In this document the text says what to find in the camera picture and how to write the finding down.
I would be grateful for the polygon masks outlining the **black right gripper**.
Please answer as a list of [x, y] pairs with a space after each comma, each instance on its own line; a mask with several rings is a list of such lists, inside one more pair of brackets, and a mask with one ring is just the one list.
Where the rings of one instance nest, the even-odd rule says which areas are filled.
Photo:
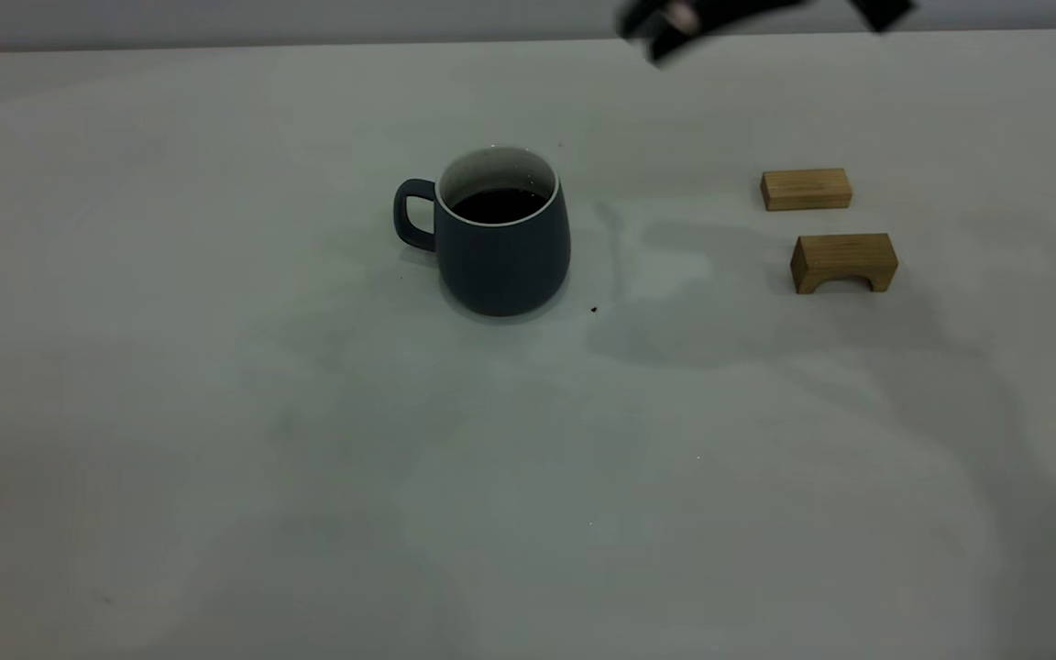
[[617, 14], [617, 34], [624, 40], [650, 39], [650, 64], [666, 67], [689, 50], [728, 32], [759, 14], [774, 13], [808, 4], [797, 0], [697, 1], [699, 30], [672, 25], [670, 11], [677, 1], [625, 1]]

